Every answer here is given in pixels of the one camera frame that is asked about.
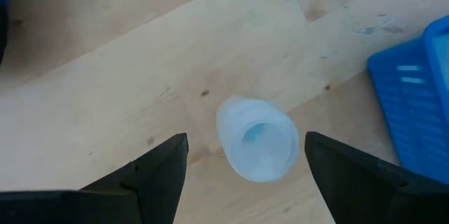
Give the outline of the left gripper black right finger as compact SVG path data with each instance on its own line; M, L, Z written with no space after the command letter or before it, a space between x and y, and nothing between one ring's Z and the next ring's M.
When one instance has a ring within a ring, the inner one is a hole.
M315 131L304 152L336 224L449 224L449 185Z

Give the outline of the small translucent plastic cup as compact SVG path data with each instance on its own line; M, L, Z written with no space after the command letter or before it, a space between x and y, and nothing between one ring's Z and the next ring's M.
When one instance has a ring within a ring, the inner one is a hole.
M246 180L276 181L299 156L297 127L270 101L231 97L217 111L216 128L231 167Z

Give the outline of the small blue plastic basket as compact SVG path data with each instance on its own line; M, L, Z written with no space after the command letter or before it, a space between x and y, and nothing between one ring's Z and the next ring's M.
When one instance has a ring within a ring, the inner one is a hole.
M400 165L449 184L449 15L371 55L367 70Z

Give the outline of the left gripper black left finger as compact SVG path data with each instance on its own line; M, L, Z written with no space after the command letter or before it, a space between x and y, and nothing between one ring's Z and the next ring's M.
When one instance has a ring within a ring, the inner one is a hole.
M0 192L0 224L173 224L188 153L179 133L80 190Z

